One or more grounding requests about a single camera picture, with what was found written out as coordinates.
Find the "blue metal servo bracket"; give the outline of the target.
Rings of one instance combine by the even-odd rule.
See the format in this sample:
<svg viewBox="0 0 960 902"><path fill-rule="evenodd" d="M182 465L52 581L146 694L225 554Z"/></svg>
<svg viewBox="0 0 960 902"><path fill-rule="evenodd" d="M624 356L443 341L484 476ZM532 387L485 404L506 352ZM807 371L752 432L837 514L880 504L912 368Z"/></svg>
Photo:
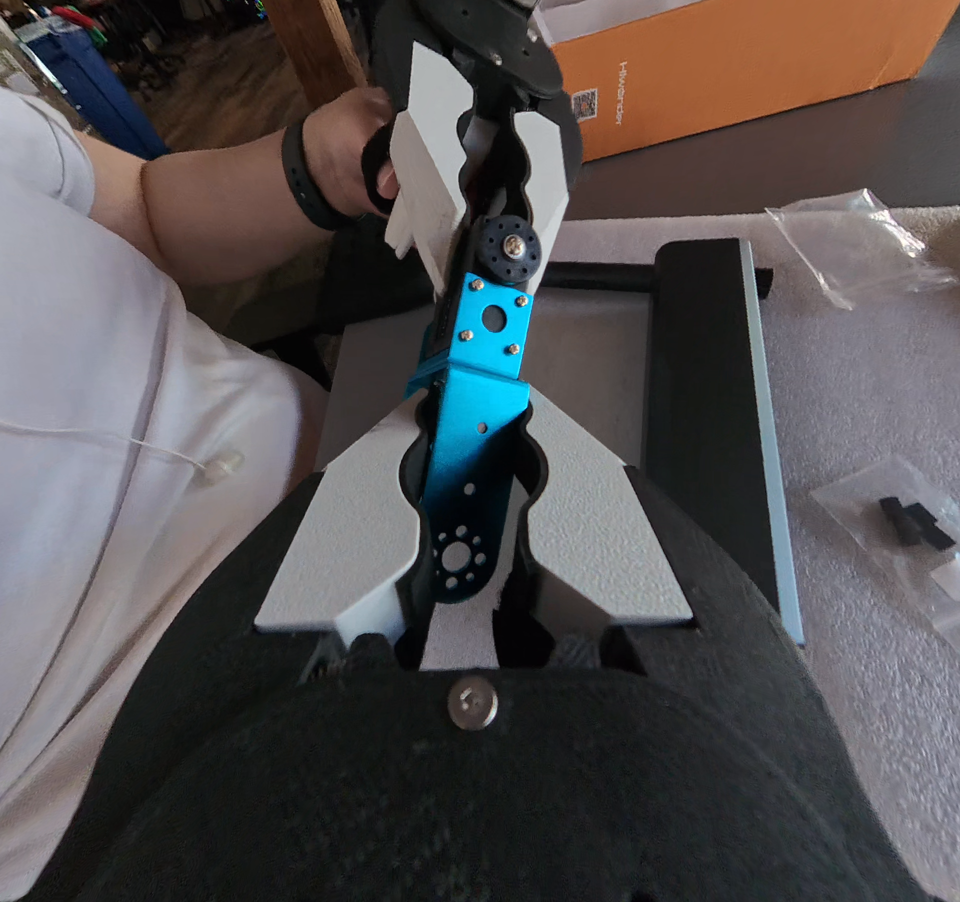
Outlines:
<svg viewBox="0 0 960 902"><path fill-rule="evenodd" d="M431 593L462 603L492 579L514 483L520 419L530 402L520 378L534 296L473 262L451 283L407 394L421 405L428 455L420 503L428 520Z"/></svg>

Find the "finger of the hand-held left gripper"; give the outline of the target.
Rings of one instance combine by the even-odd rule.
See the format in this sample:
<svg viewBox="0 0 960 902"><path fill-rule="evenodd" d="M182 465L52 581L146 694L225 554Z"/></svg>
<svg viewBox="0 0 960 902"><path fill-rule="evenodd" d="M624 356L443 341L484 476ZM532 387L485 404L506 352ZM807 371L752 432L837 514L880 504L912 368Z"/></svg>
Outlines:
<svg viewBox="0 0 960 902"><path fill-rule="evenodd" d="M435 300L447 292L469 218L461 184L467 153L458 122L473 109L474 89L450 60L414 42L407 107L396 115L390 136L399 192L385 238L397 258L417 251Z"/></svg>
<svg viewBox="0 0 960 902"><path fill-rule="evenodd" d="M526 155L521 191L540 247L536 272L526 279L525 292L534 296L546 274L570 190L560 127L546 116L528 111L513 115L513 130Z"/></svg>

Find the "thick wooden post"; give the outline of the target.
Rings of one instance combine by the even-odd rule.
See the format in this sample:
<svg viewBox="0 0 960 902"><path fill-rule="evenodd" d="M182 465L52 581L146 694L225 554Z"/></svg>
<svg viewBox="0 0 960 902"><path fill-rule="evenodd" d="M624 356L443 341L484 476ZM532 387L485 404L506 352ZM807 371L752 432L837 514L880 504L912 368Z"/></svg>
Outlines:
<svg viewBox="0 0 960 902"><path fill-rule="evenodd" d="M313 107L368 86L337 0L261 0Z"/></svg>

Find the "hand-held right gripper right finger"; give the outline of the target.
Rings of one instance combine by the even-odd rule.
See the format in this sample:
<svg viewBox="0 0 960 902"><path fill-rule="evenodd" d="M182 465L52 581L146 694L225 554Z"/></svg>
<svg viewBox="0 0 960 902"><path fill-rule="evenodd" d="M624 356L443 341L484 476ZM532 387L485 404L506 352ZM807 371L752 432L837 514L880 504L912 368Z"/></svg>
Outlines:
<svg viewBox="0 0 960 902"><path fill-rule="evenodd" d="M526 516L546 629L684 624L693 613L623 460L543 395L526 432L546 460Z"/></svg>

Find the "blue bin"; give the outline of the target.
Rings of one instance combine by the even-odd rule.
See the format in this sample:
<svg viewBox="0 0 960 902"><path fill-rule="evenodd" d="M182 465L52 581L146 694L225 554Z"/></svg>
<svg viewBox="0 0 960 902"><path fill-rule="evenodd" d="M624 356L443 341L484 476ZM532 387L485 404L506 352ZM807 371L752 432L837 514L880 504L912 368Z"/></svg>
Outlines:
<svg viewBox="0 0 960 902"><path fill-rule="evenodd" d="M169 153L86 29L52 16L18 29L16 35L109 144L146 161Z"/></svg>

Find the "clear bag with black parts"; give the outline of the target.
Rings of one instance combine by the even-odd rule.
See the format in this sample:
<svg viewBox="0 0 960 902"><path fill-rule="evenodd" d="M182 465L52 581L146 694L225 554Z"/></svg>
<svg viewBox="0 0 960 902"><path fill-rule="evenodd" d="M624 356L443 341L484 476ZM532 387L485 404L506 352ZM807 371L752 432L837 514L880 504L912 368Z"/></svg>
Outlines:
<svg viewBox="0 0 960 902"><path fill-rule="evenodd" d="M812 497L957 652L957 500L898 455L818 488Z"/></svg>

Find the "orange cardboard box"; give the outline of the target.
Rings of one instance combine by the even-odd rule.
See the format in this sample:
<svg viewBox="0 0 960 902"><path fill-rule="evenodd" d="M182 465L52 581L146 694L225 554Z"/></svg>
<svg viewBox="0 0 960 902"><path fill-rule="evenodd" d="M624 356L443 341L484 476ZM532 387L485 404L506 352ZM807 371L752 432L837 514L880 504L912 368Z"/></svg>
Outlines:
<svg viewBox="0 0 960 902"><path fill-rule="evenodd" d="M913 79L958 0L702 0L555 41L593 161Z"/></svg>

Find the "black wristband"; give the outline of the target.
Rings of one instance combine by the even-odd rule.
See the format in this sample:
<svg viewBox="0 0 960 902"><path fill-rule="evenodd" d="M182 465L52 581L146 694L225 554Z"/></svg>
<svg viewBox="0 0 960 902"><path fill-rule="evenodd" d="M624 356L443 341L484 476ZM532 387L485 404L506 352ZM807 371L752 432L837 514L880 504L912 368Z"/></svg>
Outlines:
<svg viewBox="0 0 960 902"><path fill-rule="evenodd" d="M304 129L306 118L289 125L281 140L281 164L288 189L296 206L315 227L337 232L354 225L355 218L336 210L314 180L306 160Z"/></svg>

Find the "person's left hand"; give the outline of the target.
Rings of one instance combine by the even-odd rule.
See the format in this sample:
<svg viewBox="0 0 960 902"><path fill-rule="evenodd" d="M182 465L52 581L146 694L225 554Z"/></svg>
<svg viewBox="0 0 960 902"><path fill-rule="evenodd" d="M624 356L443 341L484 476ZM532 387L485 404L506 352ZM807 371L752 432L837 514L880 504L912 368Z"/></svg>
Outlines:
<svg viewBox="0 0 960 902"><path fill-rule="evenodd" d="M354 88L306 117L302 141L310 176L330 206L357 218L380 214L370 199L362 168L368 141L394 115L381 88Z"/></svg>

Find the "empty clear plastic bag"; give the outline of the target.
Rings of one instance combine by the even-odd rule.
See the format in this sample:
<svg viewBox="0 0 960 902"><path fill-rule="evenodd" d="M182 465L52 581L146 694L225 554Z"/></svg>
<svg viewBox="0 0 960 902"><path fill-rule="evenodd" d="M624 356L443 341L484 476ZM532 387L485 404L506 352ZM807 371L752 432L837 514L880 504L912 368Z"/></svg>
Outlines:
<svg viewBox="0 0 960 902"><path fill-rule="evenodd" d="M765 212L838 309L958 287L958 275L868 188Z"/></svg>

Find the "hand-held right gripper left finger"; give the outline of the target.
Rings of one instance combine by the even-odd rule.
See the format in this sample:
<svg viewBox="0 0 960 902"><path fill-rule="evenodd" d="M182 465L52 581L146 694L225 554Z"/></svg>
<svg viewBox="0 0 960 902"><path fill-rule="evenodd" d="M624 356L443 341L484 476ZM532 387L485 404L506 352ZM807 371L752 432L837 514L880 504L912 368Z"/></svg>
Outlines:
<svg viewBox="0 0 960 902"><path fill-rule="evenodd" d="M400 403L323 469L255 616L258 632L332 633L343 645L366 634L402 638L413 612L402 579L420 554L421 522L401 465L422 433L423 400Z"/></svg>

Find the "black servo motor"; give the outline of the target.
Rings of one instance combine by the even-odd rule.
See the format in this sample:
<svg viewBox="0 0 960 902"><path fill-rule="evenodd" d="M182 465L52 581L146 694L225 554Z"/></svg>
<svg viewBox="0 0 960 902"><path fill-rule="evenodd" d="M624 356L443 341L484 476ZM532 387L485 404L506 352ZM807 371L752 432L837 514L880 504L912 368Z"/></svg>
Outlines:
<svg viewBox="0 0 960 902"><path fill-rule="evenodd" d="M450 268L438 296L428 340L437 352L450 345L465 283L480 279L534 296L546 251L518 189L481 187L474 215L454 242Z"/></svg>

